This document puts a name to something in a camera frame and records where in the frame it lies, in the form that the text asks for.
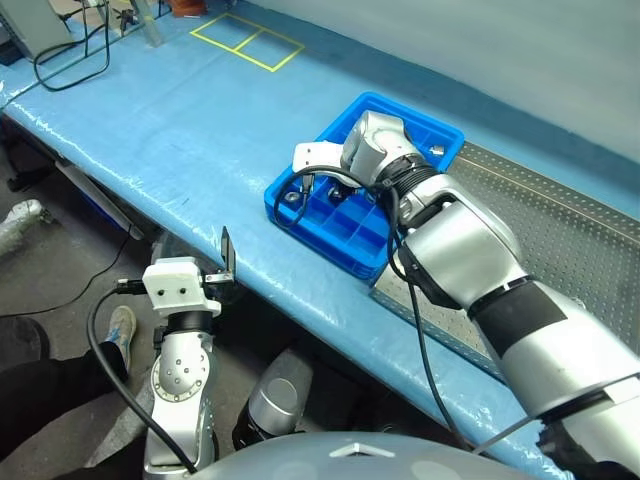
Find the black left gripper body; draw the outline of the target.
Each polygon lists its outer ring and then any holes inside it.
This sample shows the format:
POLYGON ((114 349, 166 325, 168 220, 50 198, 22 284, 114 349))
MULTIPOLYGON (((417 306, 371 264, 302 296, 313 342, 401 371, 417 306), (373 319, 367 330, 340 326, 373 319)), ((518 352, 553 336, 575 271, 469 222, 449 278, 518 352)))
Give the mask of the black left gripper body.
POLYGON ((222 304, 231 304, 236 298, 236 282, 230 271, 218 271, 203 275, 202 287, 205 296, 222 304))

